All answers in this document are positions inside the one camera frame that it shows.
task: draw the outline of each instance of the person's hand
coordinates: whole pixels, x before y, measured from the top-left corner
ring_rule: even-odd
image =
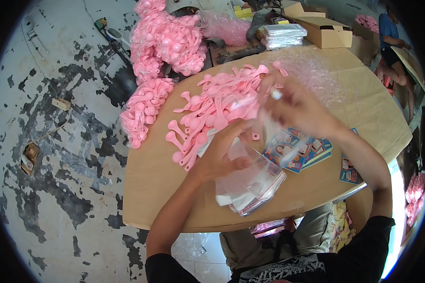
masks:
[[[236,170],[251,167],[253,163],[246,157],[238,157],[231,161],[228,157],[228,150],[230,150],[233,140],[241,133],[246,132],[252,123],[252,121],[236,119],[226,128],[216,133],[203,157],[197,160],[189,171],[188,176],[195,176],[202,182],[206,182],[227,176]]]
[[[404,47],[404,48],[406,48],[408,50],[411,50],[411,46],[409,44],[407,44],[406,41],[404,41],[404,40],[402,41],[401,46],[402,46],[402,48]]]
[[[278,89],[282,97],[274,100],[270,94],[274,84],[283,85]],[[260,101],[274,121],[283,126],[297,128],[304,133],[320,138],[333,137],[344,125],[332,116],[318,101],[315,94],[309,92],[292,77],[283,77],[278,72],[271,73],[261,80]]]

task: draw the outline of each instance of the blue shirt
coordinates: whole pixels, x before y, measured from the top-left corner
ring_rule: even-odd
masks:
[[[379,41],[381,42],[380,49],[383,49],[384,47],[390,48],[391,44],[383,40],[383,35],[387,35],[396,39],[399,38],[397,25],[390,20],[387,14],[379,15]]]

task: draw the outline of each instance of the person sitting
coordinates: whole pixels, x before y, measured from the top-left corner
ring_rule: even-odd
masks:
[[[295,79],[280,74],[268,75],[261,81],[260,96],[264,97],[270,86],[276,83],[283,85],[279,89],[282,98],[274,100],[270,97],[261,107],[285,127],[296,127],[305,134],[327,138],[340,147],[371,188],[373,206],[363,229],[337,254],[329,253],[335,232],[332,203],[306,212],[292,238],[276,245],[275,249],[262,248],[249,229],[221,233],[222,250],[232,271],[230,282],[378,282],[389,251],[391,227],[395,225],[391,218],[391,176],[386,162]],[[251,125],[252,121],[237,119],[216,133],[203,157],[159,211],[146,239],[148,283],[198,283],[171,256],[171,247],[205,182],[253,166],[246,157],[230,160],[228,156],[233,140]]]
[[[389,76],[397,84],[405,86],[408,90],[409,125],[414,118],[414,86],[412,85],[408,71],[391,46],[406,48],[408,50],[411,49],[411,46],[398,38],[397,24],[398,19],[389,8],[387,8],[387,14],[379,15],[380,49],[381,55],[386,61],[386,65],[380,64],[379,67],[384,75]]]

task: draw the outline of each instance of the plastic bag of pink spoons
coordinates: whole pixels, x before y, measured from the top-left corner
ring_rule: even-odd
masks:
[[[174,82],[169,78],[150,79],[142,83],[129,98],[119,115],[129,147],[137,149],[147,138],[147,125],[154,123],[173,86]]]
[[[131,34],[131,62],[138,82],[156,77],[162,61],[184,76],[204,66],[206,46],[196,23],[197,15],[176,18],[163,11],[164,0],[140,1],[135,7],[141,20]]]
[[[275,62],[274,67],[287,76],[280,65]],[[258,89],[260,74],[269,70],[265,65],[255,68],[244,65],[239,70],[232,68],[233,74],[219,73],[216,76],[204,76],[197,86],[202,86],[199,96],[190,97],[189,92],[183,92],[181,97],[187,100],[184,108],[175,109],[181,113],[190,110],[191,113],[181,118],[180,124],[185,126],[182,131],[176,120],[169,123],[171,130],[165,137],[175,144],[179,151],[172,156],[173,162],[185,166],[189,171],[195,164],[198,150],[208,141],[208,132],[225,128],[238,118],[245,120],[255,119],[258,116]],[[252,139],[259,139],[258,133],[252,133]]]

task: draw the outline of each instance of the yellow box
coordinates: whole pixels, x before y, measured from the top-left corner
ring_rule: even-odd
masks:
[[[242,9],[242,12],[244,14],[252,14],[252,9],[251,8],[244,8],[244,9]]]
[[[235,11],[235,15],[236,15],[238,18],[242,18],[242,17],[244,17],[244,13],[243,13],[243,11],[242,11],[242,10],[237,10],[237,11]]]

